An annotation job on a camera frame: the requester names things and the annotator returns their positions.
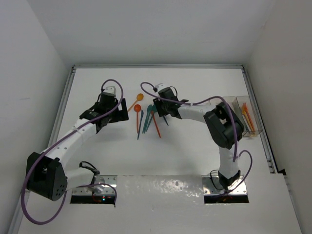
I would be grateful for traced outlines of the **yellow fork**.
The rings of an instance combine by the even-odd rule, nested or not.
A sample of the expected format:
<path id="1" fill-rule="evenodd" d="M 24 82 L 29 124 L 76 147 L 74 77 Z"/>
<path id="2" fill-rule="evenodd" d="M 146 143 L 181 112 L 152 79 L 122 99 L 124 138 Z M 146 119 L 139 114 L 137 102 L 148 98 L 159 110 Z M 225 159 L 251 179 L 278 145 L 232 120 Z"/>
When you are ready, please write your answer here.
<path id="1" fill-rule="evenodd" d="M 248 125 L 248 130 L 251 131 L 252 130 L 252 126 L 251 126 L 251 123 L 249 121 L 249 118 L 248 118 L 248 115 L 247 115 L 247 112 L 246 112 L 246 108 L 242 105 L 241 107 L 241 112 L 242 112 L 242 115 Z"/>

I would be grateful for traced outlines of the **orange fork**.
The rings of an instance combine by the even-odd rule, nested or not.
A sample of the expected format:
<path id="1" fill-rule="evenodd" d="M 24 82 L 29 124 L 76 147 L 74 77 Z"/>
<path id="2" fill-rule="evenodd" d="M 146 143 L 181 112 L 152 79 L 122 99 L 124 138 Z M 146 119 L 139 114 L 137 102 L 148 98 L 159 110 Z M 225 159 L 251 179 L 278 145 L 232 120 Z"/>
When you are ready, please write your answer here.
<path id="1" fill-rule="evenodd" d="M 251 117 L 250 117 L 250 114 L 249 114 L 249 112 L 248 112 L 247 104 L 246 104 L 246 103 L 243 103 L 243 106 L 246 108 L 246 112 L 247 112 L 249 121 L 250 121 L 251 126 L 252 126 L 252 131 L 254 131 L 254 124 L 253 124 L 252 119 L 251 119 Z"/>

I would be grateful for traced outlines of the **teal spoon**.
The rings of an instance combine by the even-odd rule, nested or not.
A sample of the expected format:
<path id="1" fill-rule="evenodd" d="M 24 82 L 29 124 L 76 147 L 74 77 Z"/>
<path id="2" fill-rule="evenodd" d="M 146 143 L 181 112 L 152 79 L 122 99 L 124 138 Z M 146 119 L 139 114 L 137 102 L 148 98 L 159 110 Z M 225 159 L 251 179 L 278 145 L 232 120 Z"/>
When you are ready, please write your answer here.
<path id="1" fill-rule="evenodd" d="M 152 107 L 151 107 L 151 111 L 149 112 L 149 114 L 148 114 L 148 121 L 147 121 L 147 124 L 146 124 L 146 127 L 145 127 L 145 132 L 147 132 L 148 131 L 148 128 L 149 128 L 149 126 L 150 126 L 150 124 L 151 124 L 151 121 L 152 121 L 152 112 L 154 113 L 156 111 L 156 107 L 154 106 L 154 105 L 152 105 Z"/>

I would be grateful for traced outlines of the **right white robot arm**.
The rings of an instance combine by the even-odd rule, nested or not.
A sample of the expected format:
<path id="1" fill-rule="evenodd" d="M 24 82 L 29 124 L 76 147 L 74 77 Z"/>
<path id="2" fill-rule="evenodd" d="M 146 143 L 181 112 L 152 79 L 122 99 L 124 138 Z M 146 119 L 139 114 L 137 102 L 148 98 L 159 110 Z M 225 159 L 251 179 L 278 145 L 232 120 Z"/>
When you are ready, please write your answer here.
<path id="1" fill-rule="evenodd" d="M 241 174 L 236 158 L 238 141 L 245 131 L 232 108 L 225 101 L 216 106 L 187 104 L 188 100 L 178 100 L 172 89 L 163 83 L 153 88 L 153 91 L 158 94 L 153 102 L 160 117 L 170 115 L 207 125 L 213 141 L 219 147 L 219 183 L 224 190 L 228 190 Z"/>

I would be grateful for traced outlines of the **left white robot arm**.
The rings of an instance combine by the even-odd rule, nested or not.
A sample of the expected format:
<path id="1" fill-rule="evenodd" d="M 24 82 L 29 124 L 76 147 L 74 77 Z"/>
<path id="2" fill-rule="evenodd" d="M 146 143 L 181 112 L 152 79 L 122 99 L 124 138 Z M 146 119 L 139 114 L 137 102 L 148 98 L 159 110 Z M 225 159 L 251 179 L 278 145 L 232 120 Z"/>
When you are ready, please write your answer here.
<path id="1" fill-rule="evenodd" d="M 60 143 L 41 154 L 34 152 L 28 157 L 26 189 L 56 201 L 67 190 L 92 184 L 99 175 L 97 169 L 80 164 L 78 168 L 68 171 L 67 163 L 90 137 L 107 124 L 128 119 L 124 98 L 118 101 L 115 95 L 101 93 L 99 101 L 79 116 Z"/>

